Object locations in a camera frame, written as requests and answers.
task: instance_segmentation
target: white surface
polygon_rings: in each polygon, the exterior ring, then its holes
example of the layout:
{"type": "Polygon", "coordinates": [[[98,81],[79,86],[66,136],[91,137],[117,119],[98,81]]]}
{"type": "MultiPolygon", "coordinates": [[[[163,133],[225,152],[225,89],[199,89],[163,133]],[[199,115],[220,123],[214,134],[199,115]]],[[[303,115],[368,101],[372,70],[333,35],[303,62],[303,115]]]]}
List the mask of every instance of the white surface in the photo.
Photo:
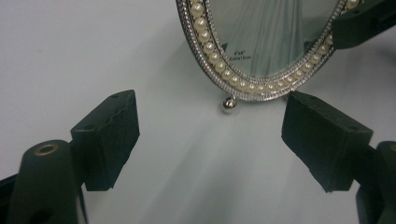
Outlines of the white surface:
{"type": "MultiPolygon", "coordinates": [[[[301,91],[395,140],[396,30],[334,53],[301,91]]],[[[226,96],[186,44],[175,1],[0,2],[0,178],[29,147],[108,95],[136,91],[141,136],[91,223],[358,223],[355,193],[326,194],[280,138],[282,100],[219,112],[226,96]]]]}

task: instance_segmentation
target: faux pearl bead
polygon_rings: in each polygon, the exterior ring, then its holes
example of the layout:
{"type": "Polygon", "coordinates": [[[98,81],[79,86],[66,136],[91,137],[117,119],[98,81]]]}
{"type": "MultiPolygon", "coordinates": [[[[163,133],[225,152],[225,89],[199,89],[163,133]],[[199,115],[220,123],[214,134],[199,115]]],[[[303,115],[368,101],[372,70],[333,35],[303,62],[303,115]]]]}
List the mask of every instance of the faux pearl bead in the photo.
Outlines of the faux pearl bead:
{"type": "Polygon", "coordinates": [[[222,73],[225,70],[225,62],[216,63],[215,70],[218,73],[222,73]]]}
{"type": "Polygon", "coordinates": [[[332,35],[328,35],[325,42],[327,45],[332,45],[332,35]]]}
{"type": "Polygon", "coordinates": [[[355,8],[359,4],[359,1],[360,0],[348,0],[346,2],[346,8],[349,10],[355,8]]]}
{"type": "Polygon", "coordinates": [[[300,77],[302,77],[304,75],[304,72],[303,71],[301,71],[301,70],[297,70],[295,73],[294,73],[294,77],[295,78],[300,78],[300,77]]]}
{"type": "Polygon", "coordinates": [[[200,32],[198,34],[198,40],[203,44],[206,43],[210,40],[210,33],[207,30],[200,32]]]}
{"type": "Polygon", "coordinates": [[[215,50],[215,45],[212,42],[207,42],[204,45],[204,53],[205,54],[210,54],[215,50]]]}
{"type": "Polygon", "coordinates": [[[230,79],[230,85],[232,86],[237,86],[239,84],[239,77],[233,76],[230,79]]]}
{"type": "Polygon", "coordinates": [[[321,45],[318,49],[318,54],[320,55],[325,55],[329,51],[329,46],[327,45],[321,45]]]}
{"type": "Polygon", "coordinates": [[[294,81],[294,77],[292,77],[292,76],[287,77],[287,78],[286,78],[286,81],[289,82],[289,83],[291,83],[291,82],[294,81]]]}
{"type": "Polygon", "coordinates": [[[267,90],[268,90],[268,91],[274,91],[274,90],[275,90],[274,84],[268,84],[268,85],[267,85],[267,90]]]}
{"type": "Polygon", "coordinates": [[[263,85],[258,85],[257,88],[256,88],[256,92],[257,92],[257,93],[263,93],[263,92],[265,92],[265,86],[263,86],[263,85]]]}
{"type": "Polygon", "coordinates": [[[212,64],[218,63],[220,60],[220,55],[216,52],[213,52],[209,55],[209,62],[212,64]]]}
{"type": "Polygon", "coordinates": [[[204,7],[199,3],[194,3],[191,7],[191,15],[195,18],[201,17],[204,14],[204,7]]]}
{"type": "Polygon", "coordinates": [[[309,72],[309,71],[312,70],[312,68],[313,68],[312,63],[305,63],[304,66],[303,66],[303,71],[309,72]]]}
{"type": "Polygon", "coordinates": [[[206,20],[204,18],[198,18],[194,22],[194,28],[198,32],[206,30],[206,20]]]}
{"type": "Polygon", "coordinates": [[[230,78],[233,76],[233,72],[230,70],[224,70],[224,72],[221,73],[221,78],[223,80],[230,80],[230,78]]]}
{"type": "Polygon", "coordinates": [[[254,92],[255,90],[256,90],[256,85],[254,85],[253,83],[247,85],[248,92],[254,92]]]}
{"type": "Polygon", "coordinates": [[[284,88],[285,87],[285,82],[284,81],[282,81],[282,80],[280,80],[280,81],[278,81],[277,83],[276,83],[276,88],[277,89],[282,89],[282,88],[284,88]]]}
{"type": "Polygon", "coordinates": [[[311,59],[309,60],[309,62],[311,62],[312,64],[318,64],[320,62],[321,56],[318,54],[314,54],[312,55],[311,59]]]}
{"type": "Polygon", "coordinates": [[[238,86],[236,87],[240,91],[244,91],[248,86],[248,83],[245,80],[239,82],[238,86]]]}

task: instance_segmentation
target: oval picture frame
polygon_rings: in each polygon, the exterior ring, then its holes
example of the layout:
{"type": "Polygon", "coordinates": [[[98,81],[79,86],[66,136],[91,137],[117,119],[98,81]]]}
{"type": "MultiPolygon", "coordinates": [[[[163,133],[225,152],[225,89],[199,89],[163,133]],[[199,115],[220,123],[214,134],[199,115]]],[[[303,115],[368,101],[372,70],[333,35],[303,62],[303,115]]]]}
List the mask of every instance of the oval picture frame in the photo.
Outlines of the oval picture frame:
{"type": "Polygon", "coordinates": [[[296,90],[327,62],[334,52],[332,22],[353,9],[359,0],[338,1],[326,26],[312,47],[296,63],[273,77],[251,77],[241,72],[221,47],[210,10],[211,0],[177,0],[180,22],[191,51],[206,75],[235,99],[262,102],[296,90]]]}

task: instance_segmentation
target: silver ball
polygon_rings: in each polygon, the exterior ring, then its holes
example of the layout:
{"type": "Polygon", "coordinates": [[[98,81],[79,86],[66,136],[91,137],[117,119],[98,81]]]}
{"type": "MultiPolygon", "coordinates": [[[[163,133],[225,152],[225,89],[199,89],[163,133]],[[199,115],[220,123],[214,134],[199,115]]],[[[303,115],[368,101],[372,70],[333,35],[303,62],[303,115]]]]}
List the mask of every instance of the silver ball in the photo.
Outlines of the silver ball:
{"type": "Polygon", "coordinates": [[[235,97],[228,97],[223,101],[222,104],[222,111],[226,114],[231,114],[235,110],[237,106],[236,98],[235,97]]]}

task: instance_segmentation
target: white table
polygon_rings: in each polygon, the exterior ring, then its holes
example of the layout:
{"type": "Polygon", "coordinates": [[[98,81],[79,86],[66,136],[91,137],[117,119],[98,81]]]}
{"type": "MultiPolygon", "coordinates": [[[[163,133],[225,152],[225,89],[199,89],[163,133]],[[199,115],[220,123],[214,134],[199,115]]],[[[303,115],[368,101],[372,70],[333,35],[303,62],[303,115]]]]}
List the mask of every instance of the white table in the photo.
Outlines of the white table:
{"type": "MultiPolygon", "coordinates": [[[[333,57],[300,91],[395,140],[396,30],[333,57]]],[[[326,194],[280,138],[285,102],[240,103],[194,60],[167,1],[0,3],[0,178],[29,147],[108,95],[136,91],[141,136],[114,189],[85,192],[91,223],[358,223],[354,183],[326,194]]]]}

